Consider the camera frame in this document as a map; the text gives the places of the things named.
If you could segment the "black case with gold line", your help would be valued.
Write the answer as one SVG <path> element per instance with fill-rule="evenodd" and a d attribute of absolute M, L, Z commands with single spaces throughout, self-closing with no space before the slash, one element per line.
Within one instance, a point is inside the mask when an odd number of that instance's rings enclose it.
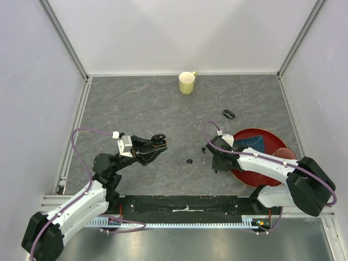
<path fill-rule="evenodd" d="M 153 148 L 165 147 L 167 145 L 166 135 L 156 134 L 151 137 L 151 146 Z"/>

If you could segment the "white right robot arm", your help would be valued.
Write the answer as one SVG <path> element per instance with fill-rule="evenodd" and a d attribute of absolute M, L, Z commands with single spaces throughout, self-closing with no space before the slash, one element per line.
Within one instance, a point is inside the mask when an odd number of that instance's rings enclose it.
<path fill-rule="evenodd" d="M 249 200 L 250 210 L 255 214 L 271 207 L 294 205 L 317 217 L 325 207 L 337 202 L 334 183 L 310 157 L 283 159 L 250 147 L 231 147 L 221 137 L 207 143 L 206 148 L 213 155 L 215 171 L 255 172 L 281 183 L 278 187 L 263 185 L 258 195 Z"/>

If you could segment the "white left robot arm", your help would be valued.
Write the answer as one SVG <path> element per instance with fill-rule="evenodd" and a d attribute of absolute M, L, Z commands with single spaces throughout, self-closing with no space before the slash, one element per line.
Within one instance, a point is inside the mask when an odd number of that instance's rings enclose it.
<path fill-rule="evenodd" d="M 100 153 L 94 158 L 87 185 L 64 204 L 43 214 L 35 213 L 29 220 L 21 246 L 31 260 L 57 260 L 67 242 L 97 216 L 113 214 L 119 209 L 121 181 L 118 171 L 139 163 L 153 162 L 167 149 L 164 134 L 150 139 L 114 132 L 118 153 Z"/>

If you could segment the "blue leaf-shaped dish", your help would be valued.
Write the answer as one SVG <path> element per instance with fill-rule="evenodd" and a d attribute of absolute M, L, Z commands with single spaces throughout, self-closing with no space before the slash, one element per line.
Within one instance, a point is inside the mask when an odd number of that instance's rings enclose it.
<path fill-rule="evenodd" d="M 265 152 L 264 139 L 262 135 L 252 136 L 249 138 L 244 138 L 234 141 L 234 146 L 244 145 L 250 148 L 253 148 L 256 151 Z"/>

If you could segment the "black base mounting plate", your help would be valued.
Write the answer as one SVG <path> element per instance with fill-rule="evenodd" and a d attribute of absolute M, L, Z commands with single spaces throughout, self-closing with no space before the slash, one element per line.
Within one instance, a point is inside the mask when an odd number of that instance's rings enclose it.
<path fill-rule="evenodd" d="M 109 204 L 107 214 L 131 221 L 232 221 L 242 215 L 278 215 L 280 207 L 266 208 L 255 198 L 237 196 L 121 196 Z"/>

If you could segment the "red round plate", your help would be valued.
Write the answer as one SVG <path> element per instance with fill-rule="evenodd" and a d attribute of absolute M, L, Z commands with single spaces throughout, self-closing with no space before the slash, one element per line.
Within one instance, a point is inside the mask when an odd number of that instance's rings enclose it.
<path fill-rule="evenodd" d="M 286 147 L 286 144 L 275 134 L 266 131 L 264 129 L 259 128 L 247 128 L 240 130 L 239 132 L 235 133 L 234 140 L 240 140 L 244 138 L 249 138 L 252 136 L 262 135 L 264 139 L 264 146 L 265 146 L 265 154 L 272 155 L 275 150 L 281 147 Z M 277 187 L 279 185 L 282 185 L 281 182 L 267 177 L 265 175 L 253 172 L 253 171 L 243 171 L 240 172 L 238 170 L 232 170 L 232 173 L 234 176 L 240 180 L 241 182 L 245 183 L 246 185 L 257 188 L 260 185 L 269 185 L 271 187 Z"/>

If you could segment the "pale green mug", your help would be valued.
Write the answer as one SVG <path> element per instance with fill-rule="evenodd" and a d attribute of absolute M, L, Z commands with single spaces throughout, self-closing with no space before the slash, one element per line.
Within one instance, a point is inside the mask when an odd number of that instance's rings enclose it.
<path fill-rule="evenodd" d="M 190 95 L 194 89 L 196 72 L 182 72 L 178 79 L 180 92 L 183 95 Z"/>

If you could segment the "aluminium frame post left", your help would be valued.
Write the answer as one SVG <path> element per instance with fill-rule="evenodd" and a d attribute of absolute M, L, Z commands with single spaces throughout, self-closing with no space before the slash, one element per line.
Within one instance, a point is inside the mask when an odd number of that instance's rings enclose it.
<path fill-rule="evenodd" d="M 67 36 L 65 30 L 63 29 L 63 27 L 62 27 L 57 15 L 56 15 L 55 11 L 53 10 L 53 7 L 51 6 L 50 2 L 48 0 L 38 0 L 38 2 L 41 5 L 48 20 L 50 21 L 52 27 L 54 28 L 58 38 L 60 39 L 61 43 L 63 44 L 64 48 L 66 49 L 68 55 L 72 59 L 79 74 L 84 79 L 84 81 L 87 82 L 89 79 L 89 75 L 88 75 L 87 71 L 85 70 L 81 60 L 78 58 L 78 55 L 77 55 L 76 51 L 74 50 L 72 43 L 69 40 L 69 37 Z"/>

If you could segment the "aluminium frame post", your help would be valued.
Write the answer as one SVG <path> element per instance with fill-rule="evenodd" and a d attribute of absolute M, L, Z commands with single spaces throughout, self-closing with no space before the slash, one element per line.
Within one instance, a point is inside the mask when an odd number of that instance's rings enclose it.
<path fill-rule="evenodd" d="M 78 55 L 77 55 L 76 51 L 74 50 L 72 43 L 69 40 L 69 37 L 67 36 L 65 30 L 63 29 L 63 27 L 62 27 L 57 15 L 56 15 L 55 11 L 53 10 L 53 7 L 51 6 L 50 2 L 48 0 L 38 0 L 38 2 L 41 5 L 48 20 L 50 21 L 52 27 L 54 28 L 58 38 L 60 39 L 61 43 L 63 44 L 64 48 L 66 49 L 68 55 L 72 59 L 79 74 L 84 79 L 84 81 L 87 82 L 89 79 L 89 75 L 88 75 L 87 71 L 85 70 L 81 60 L 78 58 Z"/>
<path fill-rule="evenodd" d="M 289 52 L 287 53 L 284 61 L 282 62 L 282 65 L 280 66 L 279 70 L 277 71 L 277 78 L 281 79 L 282 76 L 285 74 L 288 66 L 290 65 L 291 61 L 293 60 L 294 56 L 296 55 L 298 49 L 300 48 L 301 44 L 303 43 L 305 37 L 309 33 L 312 25 L 314 24 L 315 20 L 319 16 L 321 10 L 323 9 L 324 5 L 326 4 L 326 0 L 317 0 L 315 1 L 309 15 L 307 16 L 304 24 L 302 25 L 297 37 L 295 38 L 295 41 L 293 42 Z"/>

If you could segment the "aluminium frame post right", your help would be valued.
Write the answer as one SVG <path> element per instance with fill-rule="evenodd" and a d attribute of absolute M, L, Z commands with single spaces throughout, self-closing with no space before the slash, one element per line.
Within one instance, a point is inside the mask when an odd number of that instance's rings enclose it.
<path fill-rule="evenodd" d="M 303 43 L 305 37 L 309 33 L 312 25 L 314 24 L 315 20 L 319 16 L 321 10 L 323 9 L 324 5 L 326 4 L 326 0 L 317 0 L 315 1 L 309 15 L 307 16 L 304 24 L 302 25 L 297 37 L 295 38 L 295 41 L 293 42 L 289 52 L 287 53 L 284 61 L 282 62 L 282 65 L 280 66 L 279 70 L 277 71 L 277 78 L 281 79 L 282 76 L 285 74 L 288 66 L 290 65 L 291 61 L 293 60 L 294 56 L 296 55 L 298 49 L 300 48 L 301 44 Z"/>

